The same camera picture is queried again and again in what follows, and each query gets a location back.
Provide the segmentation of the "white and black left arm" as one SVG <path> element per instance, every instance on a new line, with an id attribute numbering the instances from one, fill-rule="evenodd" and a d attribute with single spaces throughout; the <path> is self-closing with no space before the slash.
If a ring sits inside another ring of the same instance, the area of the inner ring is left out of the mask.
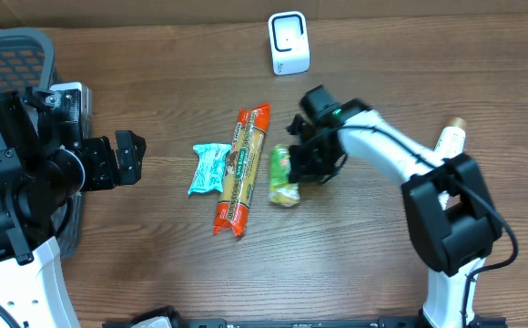
<path id="1" fill-rule="evenodd" d="M 140 180 L 146 141 L 86 138 L 82 90 L 0 94 L 0 327 L 76 327 L 60 235 L 74 198 Z"/>

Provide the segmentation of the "green snack packet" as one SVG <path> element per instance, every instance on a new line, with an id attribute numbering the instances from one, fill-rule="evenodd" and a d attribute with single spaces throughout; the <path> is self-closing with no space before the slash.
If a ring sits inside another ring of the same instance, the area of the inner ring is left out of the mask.
<path id="1" fill-rule="evenodd" d="M 289 182 L 290 170 L 289 148 L 275 146 L 269 157 L 269 200 L 283 207 L 300 202 L 299 184 Z"/>

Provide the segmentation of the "mint green wipes packet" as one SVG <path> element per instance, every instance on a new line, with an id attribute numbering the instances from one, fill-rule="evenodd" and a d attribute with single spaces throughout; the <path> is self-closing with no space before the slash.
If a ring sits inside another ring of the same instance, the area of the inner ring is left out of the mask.
<path id="1" fill-rule="evenodd" d="M 209 193 L 223 191 L 226 159 L 231 150 L 229 144 L 197 144 L 193 150 L 198 155 L 198 166 L 188 189 L 192 193 Z"/>

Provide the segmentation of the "white tube with gold cap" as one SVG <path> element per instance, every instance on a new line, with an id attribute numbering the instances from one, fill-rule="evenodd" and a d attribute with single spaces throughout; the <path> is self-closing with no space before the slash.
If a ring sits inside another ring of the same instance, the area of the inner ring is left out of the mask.
<path id="1" fill-rule="evenodd" d="M 440 157 L 451 159 L 464 150 L 467 123 L 462 118 L 449 118 L 434 148 Z"/>

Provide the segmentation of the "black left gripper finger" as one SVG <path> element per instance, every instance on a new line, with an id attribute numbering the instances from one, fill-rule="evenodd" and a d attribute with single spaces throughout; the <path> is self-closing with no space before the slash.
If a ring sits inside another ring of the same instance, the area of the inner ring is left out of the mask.
<path id="1" fill-rule="evenodd" d="M 143 149 L 119 149 L 117 151 L 118 184 L 134 185 L 142 176 Z"/>
<path id="2" fill-rule="evenodd" d="M 144 158 L 147 144 L 144 138 L 138 136 L 131 130 L 118 130 L 116 133 L 117 157 L 124 158 L 126 155 L 134 159 Z"/>

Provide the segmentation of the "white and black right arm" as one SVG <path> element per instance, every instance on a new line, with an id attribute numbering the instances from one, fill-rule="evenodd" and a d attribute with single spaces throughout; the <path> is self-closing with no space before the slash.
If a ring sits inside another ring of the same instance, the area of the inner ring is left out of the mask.
<path id="1" fill-rule="evenodd" d="M 400 186 L 411 244 L 429 267 L 421 320 L 429 327 L 476 327 L 475 283 L 502 224 L 476 162 L 445 159 L 387 123 L 358 99 L 302 99 L 287 130 L 300 142 L 289 149 L 289 180 L 325 182 L 340 158 L 368 161 Z"/>

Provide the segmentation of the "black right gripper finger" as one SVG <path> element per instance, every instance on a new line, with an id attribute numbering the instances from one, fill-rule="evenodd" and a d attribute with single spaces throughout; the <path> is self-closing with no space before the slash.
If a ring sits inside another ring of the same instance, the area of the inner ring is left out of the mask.
<path id="1" fill-rule="evenodd" d="M 290 162 L 290 172 L 288 174 L 289 183 L 300 182 L 302 177 L 302 166 L 303 160 L 302 155 L 302 146 L 301 145 L 290 145 L 289 146 L 289 162 Z"/>
<path id="2" fill-rule="evenodd" d="M 286 130 L 290 135 L 299 139 L 310 139 L 312 137 L 312 125 L 301 114 L 295 115 Z"/>

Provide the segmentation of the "orange spaghetti packet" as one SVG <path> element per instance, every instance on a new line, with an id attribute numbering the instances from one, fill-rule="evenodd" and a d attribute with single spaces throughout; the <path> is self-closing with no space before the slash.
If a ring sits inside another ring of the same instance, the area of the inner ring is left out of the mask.
<path id="1" fill-rule="evenodd" d="M 270 104 L 239 111 L 213 221 L 214 235 L 232 230 L 239 237 L 245 232 L 269 122 Z"/>

